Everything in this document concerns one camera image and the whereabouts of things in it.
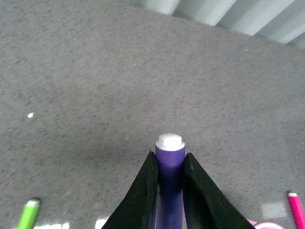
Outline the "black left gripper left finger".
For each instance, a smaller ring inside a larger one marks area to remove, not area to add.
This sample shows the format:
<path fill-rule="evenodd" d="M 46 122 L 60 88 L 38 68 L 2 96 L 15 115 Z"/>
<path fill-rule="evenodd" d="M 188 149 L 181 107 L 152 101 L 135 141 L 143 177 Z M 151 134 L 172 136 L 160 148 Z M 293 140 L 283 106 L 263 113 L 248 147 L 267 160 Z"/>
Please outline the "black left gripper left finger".
<path fill-rule="evenodd" d="M 126 196 L 109 216 L 103 229 L 155 228 L 158 165 L 150 151 Z"/>

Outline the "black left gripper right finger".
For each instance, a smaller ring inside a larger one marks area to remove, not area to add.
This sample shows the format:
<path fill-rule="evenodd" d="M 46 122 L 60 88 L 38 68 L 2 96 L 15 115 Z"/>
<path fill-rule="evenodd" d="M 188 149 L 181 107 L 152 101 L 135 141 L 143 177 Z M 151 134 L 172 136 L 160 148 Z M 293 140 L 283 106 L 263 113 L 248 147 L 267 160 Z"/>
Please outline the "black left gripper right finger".
<path fill-rule="evenodd" d="M 192 153 L 183 166 L 183 205 L 189 229 L 253 229 Z"/>

